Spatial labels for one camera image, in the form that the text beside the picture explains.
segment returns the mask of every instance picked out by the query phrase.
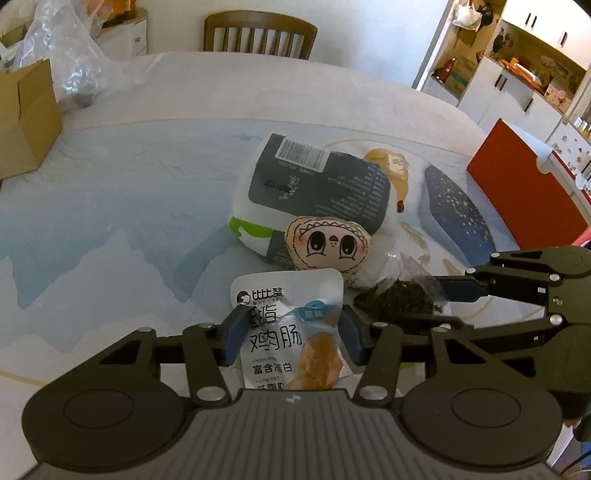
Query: barcode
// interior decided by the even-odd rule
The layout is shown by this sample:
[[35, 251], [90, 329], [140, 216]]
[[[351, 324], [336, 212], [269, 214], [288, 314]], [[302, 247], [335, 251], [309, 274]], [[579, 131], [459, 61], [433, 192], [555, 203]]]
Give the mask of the barcode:
[[311, 170], [323, 171], [329, 154], [321, 148], [284, 138], [275, 157]]

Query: chair backrest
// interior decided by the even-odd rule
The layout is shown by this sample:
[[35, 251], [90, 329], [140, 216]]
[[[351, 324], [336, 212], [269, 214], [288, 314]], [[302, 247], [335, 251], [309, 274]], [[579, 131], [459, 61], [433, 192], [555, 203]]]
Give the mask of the chair backrest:
[[269, 12], [255, 12], [249, 10], [233, 10], [228, 12], [220, 12], [210, 15], [205, 19], [203, 33], [203, 49], [204, 51], [214, 50], [215, 29], [223, 28], [222, 51], [228, 51], [228, 38], [231, 28], [237, 28], [236, 36], [233, 42], [232, 51], [241, 51], [242, 29], [250, 28], [248, 38], [246, 40], [246, 52], [252, 53], [255, 41], [255, 30], [260, 28], [263, 30], [261, 41], [257, 49], [257, 53], [266, 53], [267, 51], [267, 35], [269, 30], [274, 30], [273, 42], [271, 44], [271, 55], [279, 55], [279, 45], [281, 40], [281, 33], [288, 34], [287, 45], [285, 46], [284, 57], [291, 56], [291, 50], [294, 44], [294, 36], [301, 35], [304, 40], [301, 45], [300, 54], [298, 58], [308, 60], [310, 52], [314, 45], [314, 39], [318, 29], [308, 22], [288, 15], [274, 14]]

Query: white food pouch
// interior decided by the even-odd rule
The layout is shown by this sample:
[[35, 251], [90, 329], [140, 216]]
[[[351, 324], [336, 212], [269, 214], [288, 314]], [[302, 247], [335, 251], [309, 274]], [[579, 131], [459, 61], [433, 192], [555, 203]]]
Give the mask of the white food pouch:
[[396, 191], [377, 163], [273, 133], [241, 173], [229, 226], [248, 248], [293, 267], [285, 232], [298, 217], [358, 223], [372, 250], [348, 283], [371, 288], [394, 246], [396, 211]]
[[252, 306], [240, 351], [246, 388], [324, 390], [351, 371], [337, 331], [343, 277], [332, 268], [239, 277], [232, 307]]

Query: drawer handle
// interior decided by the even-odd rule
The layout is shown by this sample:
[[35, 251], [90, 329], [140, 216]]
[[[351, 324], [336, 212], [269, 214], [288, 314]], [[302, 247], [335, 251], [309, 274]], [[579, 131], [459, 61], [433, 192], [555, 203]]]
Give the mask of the drawer handle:
[[530, 109], [531, 104], [534, 103], [534, 98], [530, 98], [530, 101], [527, 102], [527, 105], [525, 106], [525, 110], [523, 110], [525, 113], [527, 113], [527, 110]]

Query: white wall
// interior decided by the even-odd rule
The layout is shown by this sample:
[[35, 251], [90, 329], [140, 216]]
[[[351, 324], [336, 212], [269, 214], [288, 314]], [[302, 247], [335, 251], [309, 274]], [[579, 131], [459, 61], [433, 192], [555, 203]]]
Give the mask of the white wall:
[[148, 10], [148, 50], [203, 48], [203, 20], [247, 9], [292, 15], [318, 27], [310, 60], [411, 86], [447, 0], [138, 0]]

